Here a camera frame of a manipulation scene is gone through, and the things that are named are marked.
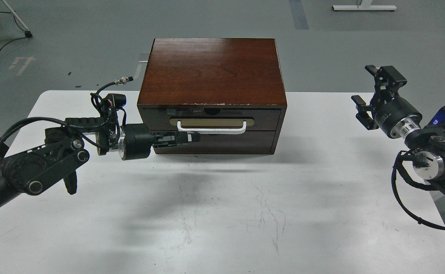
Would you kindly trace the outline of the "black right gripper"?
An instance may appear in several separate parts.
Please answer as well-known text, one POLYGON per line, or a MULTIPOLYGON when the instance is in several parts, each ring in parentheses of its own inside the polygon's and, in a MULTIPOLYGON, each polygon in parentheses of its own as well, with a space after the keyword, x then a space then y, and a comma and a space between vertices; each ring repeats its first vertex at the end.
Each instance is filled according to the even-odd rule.
POLYGON ((365 70, 374 78, 374 106, 367 105, 359 95, 351 96, 358 113, 356 119, 367 129, 380 128, 387 137, 398 138, 393 128, 403 119, 410 118, 418 124, 422 114, 406 99, 399 96, 398 90, 406 85, 407 79, 391 65, 375 67, 366 65, 365 70), (374 120, 368 112, 374 111, 374 120))

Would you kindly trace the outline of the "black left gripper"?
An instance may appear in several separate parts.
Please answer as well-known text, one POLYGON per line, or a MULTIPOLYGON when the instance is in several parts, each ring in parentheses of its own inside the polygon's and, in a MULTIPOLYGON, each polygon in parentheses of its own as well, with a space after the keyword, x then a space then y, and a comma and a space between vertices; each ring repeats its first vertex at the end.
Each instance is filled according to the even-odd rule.
POLYGON ((148 158, 151 147, 167 148, 186 145, 191 142, 200 142, 197 132, 167 131, 151 134, 148 127, 141 124, 126 124, 121 126, 121 137, 118 142, 118 151, 122 160, 135 160, 148 158))

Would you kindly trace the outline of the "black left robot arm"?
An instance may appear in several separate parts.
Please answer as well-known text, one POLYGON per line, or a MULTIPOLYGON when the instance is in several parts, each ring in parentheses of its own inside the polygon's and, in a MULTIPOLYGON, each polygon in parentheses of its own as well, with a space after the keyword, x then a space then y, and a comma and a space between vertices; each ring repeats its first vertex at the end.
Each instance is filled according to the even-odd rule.
POLYGON ((91 101, 99 117, 66 118, 58 120, 33 117, 14 124, 0 143, 13 132, 35 121, 57 123, 58 127, 45 130, 43 145, 0 158, 0 207, 20 194, 39 195, 60 180, 64 180, 69 194, 78 187, 76 170, 90 159, 84 148, 90 143, 99 155, 117 151, 122 160, 147 158, 152 148, 166 148, 199 142, 196 132, 170 131, 151 133, 141 124, 127 124, 118 120, 118 111, 123 110, 126 96, 108 94, 102 98, 92 93, 91 101))

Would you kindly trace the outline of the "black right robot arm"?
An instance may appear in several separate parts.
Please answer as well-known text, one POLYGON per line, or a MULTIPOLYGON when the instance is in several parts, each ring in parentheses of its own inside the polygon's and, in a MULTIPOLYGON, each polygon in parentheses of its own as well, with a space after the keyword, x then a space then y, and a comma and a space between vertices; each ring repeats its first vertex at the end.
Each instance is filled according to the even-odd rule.
POLYGON ((412 162, 415 173, 428 185, 405 181, 415 188, 440 191, 445 195, 445 106, 422 127, 422 114, 398 93, 407 80, 393 66, 365 66, 374 78, 374 95, 366 103, 359 95, 351 97, 356 104, 356 118, 367 130, 381 129, 388 138, 404 139, 409 155, 399 160, 412 162))

